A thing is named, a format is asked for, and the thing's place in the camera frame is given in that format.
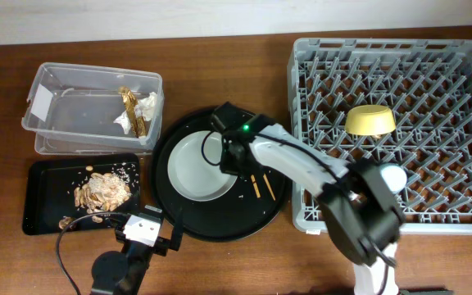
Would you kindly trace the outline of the grey plate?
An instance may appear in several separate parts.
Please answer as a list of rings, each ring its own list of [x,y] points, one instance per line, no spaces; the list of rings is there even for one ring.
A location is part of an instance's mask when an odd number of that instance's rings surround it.
[[[197,202],[208,202],[226,194],[237,177],[224,174],[218,166],[208,164],[220,161],[221,134],[207,130],[191,133],[172,148],[167,163],[167,174],[172,187],[183,197]]]

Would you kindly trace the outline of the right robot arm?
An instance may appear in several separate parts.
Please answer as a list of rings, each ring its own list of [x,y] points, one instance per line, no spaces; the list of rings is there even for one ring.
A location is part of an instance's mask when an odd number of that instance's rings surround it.
[[[268,116],[246,118],[229,102],[215,108],[210,124],[221,136],[222,173],[244,178],[268,167],[312,195],[334,246],[353,264],[354,293],[401,292],[395,254],[406,217],[396,195],[406,185],[388,179],[405,173],[400,166],[327,156]]]

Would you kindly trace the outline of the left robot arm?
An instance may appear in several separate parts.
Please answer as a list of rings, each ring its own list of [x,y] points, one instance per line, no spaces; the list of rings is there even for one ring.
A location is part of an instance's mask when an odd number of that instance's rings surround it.
[[[146,205],[136,213],[112,214],[116,241],[123,244],[118,251],[100,255],[93,263],[92,295],[136,294],[143,282],[153,256],[166,256],[169,250],[178,251],[184,226],[183,211],[179,210],[170,238],[159,235],[163,210]]]

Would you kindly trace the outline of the noodle food scraps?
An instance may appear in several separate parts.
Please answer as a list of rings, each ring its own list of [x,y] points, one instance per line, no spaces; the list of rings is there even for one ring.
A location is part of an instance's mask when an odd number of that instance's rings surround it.
[[[68,207],[58,221],[58,229],[64,229],[79,215],[95,212],[129,212],[129,199],[139,190],[138,164],[122,161],[110,166],[87,165],[76,169],[76,179],[62,190]]]

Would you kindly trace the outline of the white tissue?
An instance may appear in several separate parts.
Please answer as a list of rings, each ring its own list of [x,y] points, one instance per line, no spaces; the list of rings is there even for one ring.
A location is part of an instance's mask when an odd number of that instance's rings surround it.
[[[150,92],[149,96],[138,100],[138,105],[143,113],[143,120],[150,122],[154,117],[154,113],[157,105],[157,94]],[[123,111],[116,119],[114,123],[122,127],[124,134],[129,134],[131,130],[131,124],[128,119],[126,111]]]

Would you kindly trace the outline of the gold brown snack wrapper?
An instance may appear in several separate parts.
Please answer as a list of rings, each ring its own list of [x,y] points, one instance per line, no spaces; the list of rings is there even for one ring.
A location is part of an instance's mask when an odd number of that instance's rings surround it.
[[[134,135],[138,138],[147,136],[148,132],[143,119],[143,112],[138,105],[138,100],[134,96],[133,92],[126,86],[120,86],[118,88],[118,93],[123,99],[126,115],[129,119]]]

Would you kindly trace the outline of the black rectangular tray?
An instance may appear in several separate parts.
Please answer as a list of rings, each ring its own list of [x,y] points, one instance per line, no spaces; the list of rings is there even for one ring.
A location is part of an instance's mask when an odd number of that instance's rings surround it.
[[[62,190],[76,179],[76,169],[87,165],[110,166],[122,161],[138,164],[132,153],[111,154],[92,157],[61,158],[37,161],[29,168],[22,230],[27,235],[58,234],[57,224],[63,213],[72,211],[68,207]]]

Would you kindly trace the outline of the clear plastic bin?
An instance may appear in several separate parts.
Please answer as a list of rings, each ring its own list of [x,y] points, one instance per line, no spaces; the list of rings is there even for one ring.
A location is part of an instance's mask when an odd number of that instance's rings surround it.
[[[115,119],[125,110],[118,88],[136,98],[155,98],[148,135],[126,134]],[[161,132],[163,79],[157,73],[45,62],[34,77],[21,120],[35,133],[34,149],[42,155],[103,155],[131,152],[148,155]]]

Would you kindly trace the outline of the grey dishwasher rack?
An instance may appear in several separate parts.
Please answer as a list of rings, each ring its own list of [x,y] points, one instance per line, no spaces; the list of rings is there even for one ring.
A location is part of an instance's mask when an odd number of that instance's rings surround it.
[[[287,75],[295,138],[403,167],[404,233],[472,235],[472,40],[302,38]],[[362,105],[389,107],[396,129],[347,133],[347,113]]]

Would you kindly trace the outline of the round black tray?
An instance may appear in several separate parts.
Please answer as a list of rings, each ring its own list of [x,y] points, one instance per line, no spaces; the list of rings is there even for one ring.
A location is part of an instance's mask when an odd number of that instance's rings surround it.
[[[291,180],[276,170],[266,171],[271,188],[259,183],[256,196],[249,179],[235,178],[217,199],[205,202],[189,200],[174,188],[168,164],[170,154],[186,136],[208,133],[214,107],[193,111],[178,119],[158,140],[147,173],[152,198],[172,225],[182,225],[183,232],[208,242],[228,242],[245,238],[267,226],[282,210],[288,198]]]

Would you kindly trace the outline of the yellow bowl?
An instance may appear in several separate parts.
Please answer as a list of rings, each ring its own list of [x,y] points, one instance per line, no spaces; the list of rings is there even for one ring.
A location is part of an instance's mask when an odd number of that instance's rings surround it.
[[[392,110],[382,105],[353,107],[348,113],[345,131],[359,136],[378,136],[396,129]]]

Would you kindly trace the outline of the blue cup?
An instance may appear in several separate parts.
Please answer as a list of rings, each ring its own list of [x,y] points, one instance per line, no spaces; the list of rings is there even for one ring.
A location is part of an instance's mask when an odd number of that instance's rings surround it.
[[[400,166],[392,163],[382,164],[379,172],[392,193],[400,193],[406,187],[407,175]]]

